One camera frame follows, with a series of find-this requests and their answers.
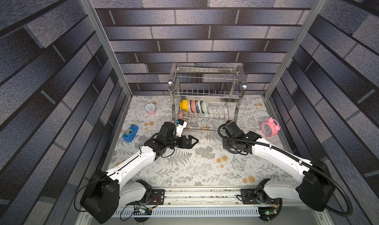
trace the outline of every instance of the black bracket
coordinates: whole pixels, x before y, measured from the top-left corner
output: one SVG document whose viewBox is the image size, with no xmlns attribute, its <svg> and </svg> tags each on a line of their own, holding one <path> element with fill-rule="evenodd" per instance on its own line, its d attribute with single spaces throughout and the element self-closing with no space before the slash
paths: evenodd
<svg viewBox="0 0 379 225">
<path fill-rule="evenodd" d="M 157 200 L 153 197 L 153 195 L 158 199 L 158 204 L 161 205 L 164 203 L 164 192 L 165 190 L 151 190 L 151 197 L 148 205 L 157 205 Z"/>
<path fill-rule="evenodd" d="M 241 189 L 241 200 L 243 204 L 258 204 L 256 198 L 257 195 L 254 194 L 254 189 Z"/>
</svg>

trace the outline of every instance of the black cable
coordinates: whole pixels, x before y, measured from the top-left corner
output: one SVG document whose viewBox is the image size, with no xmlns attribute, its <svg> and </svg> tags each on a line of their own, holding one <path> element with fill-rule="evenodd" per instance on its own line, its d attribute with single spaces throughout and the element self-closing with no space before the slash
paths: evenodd
<svg viewBox="0 0 379 225">
<path fill-rule="evenodd" d="M 152 135 L 151 137 L 150 137 L 150 139 L 154 139 L 154 137 L 155 136 L 157 136 L 159 133 L 154 133 L 154 135 Z"/>
<path fill-rule="evenodd" d="M 241 197 L 242 198 L 242 196 L 241 195 L 236 195 L 236 198 L 239 200 L 239 201 L 241 201 L 241 202 L 243 202 L 239 197 Z"/>
<path fill-rule="evenodd" d="M 244 156 L 246 156 L 246 155 L 249 154 L 249 153 L 243 154 L 243 153 L 242 153 L 242 150 L 241 150 L 241 151 L 236 150 L 236 152 L 239 153 L 240 155 L 244 155 Z"/>
<path fill-rule="evenodd" d="M 174 150 L 173 150 L 173 153 L 170 154 L 169 156 L 173 155 L 174 153 L 175 153 L 175 148 L 174 148 Z M 167 158 L 167 157 L 169 157 L 169 156 L 166 156 L 166 157 L 161 156 L 161 157 L 163 157 L 163 158 Z"/>
<path fill-rule="evenodd" d="M 138 145 L 138 148 L 140 149 L 140 152 L 141 152 L 141 154 L 142 154 L 142 150 L 141 150 L 141 147 L 140 146 L 144 146 L 143 144 L 139 144 Z"/>
<path fill-rule="evenodd" d="M 133 204 L 133 212 L 130 214 L 130 216 L 129 216 L 127 219 L 123 220 L 123 219 L 121 218 L 122 212 L 123 212 L 124 209 L 126 209 L 126 207 L 127 207 L 128 205 L 130 205 L 130 204 Z M 129 204 L 127 204 L 127 205 L 122 209 L 122 211 L 121 211 L 121 213 L 120 213 L 120 220 L 121 220 L 121 221 L 126 221 L 126 220 L 128 220 L 128 219 L 134 214 L 135 209 L 136 209 L 136 207 L 135 207 L 135 205 L 134 205 L 134 202 L 130 202 Z"/>
<path fill-rule="evenodd" d="M 236 142 L 244 142 L 244 143 L 250 143 L 250 144 L 258 144 L 258 145 L 262 145 L 262 146 L 266 146 L 266 147 L 270 147 L 269 144 L 266 144 L 266 143 L 262 143 L 262 142 L 256 142 L 256 141 L 250 141 L 250 140 L 246 140 L 246 139 L 235 139 L 235 138 L 229 138 L 229 137 L 226 137 L 226 136 L 223 136 L 221 134 L 221 128 L 223 126 L 225 126 L 226 124 L 222 124 L 220 125 L 220 127 L 218 128 L 217 132 L 218 134 L 220 135 L 221 138 L 223 139 L 226 139 L 226 140 L 229 140 L 229 141 L 236 141 Z M 353 214 L 353 205 L 348 197 L 348 195 L 346 194 L 346 192 L 342 189 L 342 187 L 340 185 L 337 184 L 337 182 L 335 180 L 333 180 L 330 176 L 326 175 L 323 171 L 319 170 L 318 168 L 312 166 L 312 165 L 309 165 L 307 164 L 306 162 L 303 162 L 302 160 L 300 160 L 299 158 L 293 156 L 292 154 L 290 154 L 289 152 L 285 151 L 285 150 L 282 150 L 281 148 L 278 148 L 278 147 L 275 147 L 275 146 L 271 146 L 271 149 L 274 149 L 276 151 L 279 151 L 281 152 L 282 154 L 290 157 L 291 159 L 295 160 L 296 162 L 299 162 L 301 161 L 301 165 L 304 165 L 306 166 L 307 168 L 309 168 L 309 170 L 311 171 L 314 171 L 316 172 L 317 174 L 323 176 L 326 180 L 328 180 L 330 183 L 332 183 L 335 188 L 339 191 L 339 193 L 342 195 L 343 199 L 345 200 L 345 203 L 347 205 L 347 211 L 346 212 L 340 212 L 336 209 L 333 209 L 329 206 L 325 206 L 326 209 L 330 210 L 331 212 L 335 213 L 335 214 L 338 214 L 340 216 L 344 216 L 344 217 L 349 217 Z"/>
<path fill-rule="evenodd" d="M 227 148 L 226 149 L 228 152 L 232 153 L 232 154 L 238 154 L 237 151 L 235 149 L 231 149 L 231 148 Z"/>
<path fill-rule="evenodd" d="M 104 177 L 104 178 L 100 178 L 100 179 L 98 179 L 98 180 L 96 180 L 96 181 L 90 182 L 90 183 L 88 183 L 87 185 L 81 187 L 81 188 L 76 192 L 75 198 L 73 199 L 73 208 L 74 208 L 76 211 L 78 211 L 78 212 L 87 212 L 87 210 L 79 210 L 79 209 L 76 208 L 75 202 L 76 202 L 76 197 L 77 197 L 78 194 L 79 194 L 79 191 L 83 190 L 84 187 L 86 187 L 86 186 L 88 186 L 88 185 L 91 185 L 92 183 L 95 183 L 95 182 L 98 182 L 98 181 L 105 180 L 105 179 L 107 179 L 107 177 L 110 177 L 111 175 L 106 176 L 106 177 Z"/>
</svg>

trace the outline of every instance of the floral pattern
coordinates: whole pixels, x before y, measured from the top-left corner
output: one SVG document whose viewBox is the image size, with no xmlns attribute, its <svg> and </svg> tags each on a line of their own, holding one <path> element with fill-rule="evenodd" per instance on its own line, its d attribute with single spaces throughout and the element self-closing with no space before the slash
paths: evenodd
<svg viewBox="0 0 379 225">
<path fill-rule="evenodd" d="M 147 103 L 154 103 L 155 115 L 145 111 Z M 229 112 L 234 112 L 235 103 L 228 103 Z M 128 110 L 120 138 L 117 141 L 109 168 L 114 167 L 138 151 L 154 133 L 159 132 L 165 121 L 171 121 L 171 100 L 169 96 L 135 96 Z M 265 137 L 260 130 L 262 122 L 269 118 L 262 98 L 257 95 L 244 96 L 239 109 L 238 126 L 244 131 L 256 132 Z M 130 143 L 123 141 L 121 135 L 130 124 L 139 127 L 137 135 Z M 272 180 L 293 180 L 282 169 L 255 155 L 234 155 L 222 148 L 217 132 L 183 132 L 193 135 L 199 143 L 190 150 L 175 148 L 168 158 L 158 158 L 144 167 L 130 181 L 143 179 L 152 186 L 238 186 L 257 185 L 263 178 Z M 282 148 L 278 136 L 268 138 Z M 167 149 L 163 156 L 173 151 Z"/>
</svg>

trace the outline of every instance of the white robotic arm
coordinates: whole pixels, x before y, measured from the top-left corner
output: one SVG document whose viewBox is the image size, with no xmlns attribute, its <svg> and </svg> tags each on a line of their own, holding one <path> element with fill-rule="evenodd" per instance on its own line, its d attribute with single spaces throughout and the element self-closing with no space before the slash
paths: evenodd
<svg viewBox="0 0 379 225">
<path fill-rule="evenodd" d="M 80 204 L 99 223 L 106 222 L 120 204 L 125 205 L 135 201 L 147 203 L 151 196 L 151 186 L 146 182 L 137 180 L 124 186 L 138 171 L 162 156 L 167 148 L 190 149 L 199 142 L 193 136 L 189 135 L 188 139 L 186 136 L 182 136 L 183 128 L 187 125 L 185 121 L 178 120 L 176 124 L 175 126 L 173 123 L 165 122 L 160 132 L 147 140 L 144 146 L 129 159 L 106 172 L 98 170 L 92 175 Z M 226 133 L 226 136 L 221 134 L 221 129 Z M 323 211 L 334 192 L 335 187 L 333 185 L 335 185 L 348 204 L 348 212 L 339 212 L 339 214 L 349 216 L 353 213 L 349 198 L 330 178 L 327 166 L 322 162 L 314 163 L 290 154 L 275 147 L 256 133 L 244 134 L 231 121 L 221 125 L 218 133 L 222 138 L 224 148 L 232 148 L 237 153 L 247 152 L 262 157 L 295 179 L 294 181 L 263 179 L 255 189 L 256 197 L 260 203 L 264 204 L 270 198 L 294 199 L 303 201 L 314 210 Z"/>
</svg>

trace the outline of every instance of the dish rack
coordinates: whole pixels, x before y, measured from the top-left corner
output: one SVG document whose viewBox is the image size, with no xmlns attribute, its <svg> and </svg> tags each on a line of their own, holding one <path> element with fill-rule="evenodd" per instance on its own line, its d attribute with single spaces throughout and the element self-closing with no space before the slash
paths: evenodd
<svg viewBox="0 0 379 225">
<path fill-rule="evenodd" d="M 233 121 L 246 91 L 242 65 L 233 69 L 217 67 L 187 67 L 173 63 L 169 76 L 172 120 L 177 119 L 175 100 L 208 101 L 209 114 L 188 113 L 185 130 L 214 130 L 229 120 L 228 102 L 236 103 Z"/>
</svg>

